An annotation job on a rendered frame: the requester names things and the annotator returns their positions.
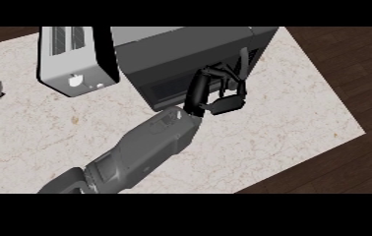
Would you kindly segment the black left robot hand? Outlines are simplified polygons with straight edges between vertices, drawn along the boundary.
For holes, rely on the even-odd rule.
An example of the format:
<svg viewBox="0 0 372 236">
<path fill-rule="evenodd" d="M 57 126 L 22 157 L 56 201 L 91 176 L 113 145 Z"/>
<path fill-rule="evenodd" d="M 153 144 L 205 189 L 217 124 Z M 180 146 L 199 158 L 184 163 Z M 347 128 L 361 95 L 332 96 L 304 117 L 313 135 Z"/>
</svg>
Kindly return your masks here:
<svg viewBox="0 0 372 236">
<path fill-rule="evenodd" d="M 220 80 L 220 98 L 209 103 L 209 83 L 212 78 Z M 224 96 L 229 80 L 236 82 L 236 94 Z M 203 117 L 205 111 L 209 111 L 212 115 L 220 115 L 242 109 L 245 96 L 245 80 L 237 77 L 230 66 L 206 66 L 195 73 L 186 93 L 183 110 L 196 117 Z"/>
</svg>

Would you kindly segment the silver toaster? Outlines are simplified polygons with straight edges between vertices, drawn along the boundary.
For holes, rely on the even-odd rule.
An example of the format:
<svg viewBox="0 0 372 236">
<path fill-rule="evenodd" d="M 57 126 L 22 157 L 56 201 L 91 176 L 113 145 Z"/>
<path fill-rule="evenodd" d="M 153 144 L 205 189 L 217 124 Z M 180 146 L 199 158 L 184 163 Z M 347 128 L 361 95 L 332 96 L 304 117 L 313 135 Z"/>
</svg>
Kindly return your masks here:
<svg viewBox="0 0 372 236">
<path fill-rule="evenodd" d="M 37 79 L 68 97 L 119 82 L 109 27 L 40 27 Z"/>
</svg>

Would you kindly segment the dark grey microwave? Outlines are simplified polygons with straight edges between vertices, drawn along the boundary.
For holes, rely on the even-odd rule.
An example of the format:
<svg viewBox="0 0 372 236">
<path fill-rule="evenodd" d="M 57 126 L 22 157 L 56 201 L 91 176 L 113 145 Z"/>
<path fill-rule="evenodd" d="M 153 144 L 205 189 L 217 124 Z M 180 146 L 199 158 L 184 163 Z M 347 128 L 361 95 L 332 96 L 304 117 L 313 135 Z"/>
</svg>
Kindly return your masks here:
<svg viewBox="0 0 372 236">
<path fill-rule="evenodd" d="M 229 65 L 245 80 L 277 27 L 183 27 L 115 46 L 118 65 L 153 111 L 184 101 L 199 69 Z"/>
</svg>

